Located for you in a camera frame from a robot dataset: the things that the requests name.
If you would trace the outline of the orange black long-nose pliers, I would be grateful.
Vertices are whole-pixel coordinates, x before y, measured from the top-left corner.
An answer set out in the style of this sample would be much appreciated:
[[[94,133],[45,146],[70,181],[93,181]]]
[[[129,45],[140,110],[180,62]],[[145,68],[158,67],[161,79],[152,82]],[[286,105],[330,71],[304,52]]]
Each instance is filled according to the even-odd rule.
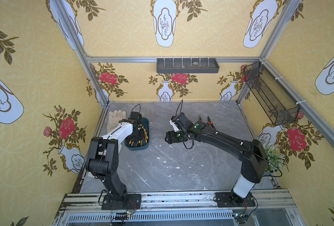
[[[211,119],[210,119],[209,116],[207,117],[207,124],[208,124],[211,128],[215,129],[215,126],[214,126],[214,124],[212,123],[212,121],[211,121]]]

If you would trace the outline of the teal plastic storage box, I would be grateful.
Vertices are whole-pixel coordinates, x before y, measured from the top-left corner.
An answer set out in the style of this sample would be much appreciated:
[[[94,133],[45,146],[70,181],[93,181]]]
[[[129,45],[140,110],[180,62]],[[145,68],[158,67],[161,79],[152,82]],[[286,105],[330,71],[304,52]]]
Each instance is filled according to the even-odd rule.
[[[149,133],[150,133],[150,127],[149,127],[149,120],[145,117],[142,118],[143,123],[143,131],[142,134],[144,137],[140,140],[131,140],[129,138],[126,138],[124,140],[124,145],[131,151],[140,151],[145,150],[149,147]]]

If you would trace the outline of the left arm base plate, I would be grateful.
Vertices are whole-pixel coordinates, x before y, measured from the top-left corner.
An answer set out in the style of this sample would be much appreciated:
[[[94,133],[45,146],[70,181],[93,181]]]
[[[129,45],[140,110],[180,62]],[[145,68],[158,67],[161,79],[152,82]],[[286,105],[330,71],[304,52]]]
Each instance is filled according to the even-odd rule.
[[[135,211],[141,207],[141,194],[127,194],[124,198],[117,198],[113,195],[105,195],[103,198],[102,210],[129,210]]]

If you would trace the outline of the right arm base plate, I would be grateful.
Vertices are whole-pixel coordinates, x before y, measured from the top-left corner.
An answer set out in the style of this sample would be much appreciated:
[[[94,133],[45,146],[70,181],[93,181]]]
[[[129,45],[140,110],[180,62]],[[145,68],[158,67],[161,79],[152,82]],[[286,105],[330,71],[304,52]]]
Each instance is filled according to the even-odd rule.
[[[215,202],[219,208],[256,207],[256,202],[251,192],[245,198],[241,198],[234,192],[217,192],[215,193]]]

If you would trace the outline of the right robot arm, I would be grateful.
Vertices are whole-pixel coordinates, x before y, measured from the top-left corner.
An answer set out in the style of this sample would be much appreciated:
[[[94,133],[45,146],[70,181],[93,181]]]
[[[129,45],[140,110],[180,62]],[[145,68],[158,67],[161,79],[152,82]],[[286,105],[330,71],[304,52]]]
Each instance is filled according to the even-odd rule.
[[[211,124],[197,122],[189,128],[173,126],[172,131],[166,133],[168,144],[201,142],[217,147],[241,161],[240,176],[237,179],[232,194],[234,197],[245,199],[252,188],[259,184],[264,176],[268,159],[262,143],[256,139],[252,141],[232,137],[216,130]]]

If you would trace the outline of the orange black combination pliers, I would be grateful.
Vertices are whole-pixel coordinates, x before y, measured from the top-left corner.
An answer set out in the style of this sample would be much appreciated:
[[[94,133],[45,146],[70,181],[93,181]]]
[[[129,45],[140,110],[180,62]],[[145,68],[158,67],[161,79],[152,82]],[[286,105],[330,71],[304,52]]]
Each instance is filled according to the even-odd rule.
[[[207,126],[207,123],[203,122],[202,117],[199,115],[199,120],[198,120],[199,128],[204,128]]]

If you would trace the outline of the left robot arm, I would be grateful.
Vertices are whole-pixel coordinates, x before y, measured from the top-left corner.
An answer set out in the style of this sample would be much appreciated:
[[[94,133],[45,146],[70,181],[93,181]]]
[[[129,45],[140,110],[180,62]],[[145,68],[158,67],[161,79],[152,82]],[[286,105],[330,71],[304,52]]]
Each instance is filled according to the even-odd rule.
[[[86,170],[103,183],[108,199],[113,202],[127,202],[126,186],[117,173],[119,145],[125,139],[147,139],[142,120],[122,119],[110,133],[93,137],[85,160]]]

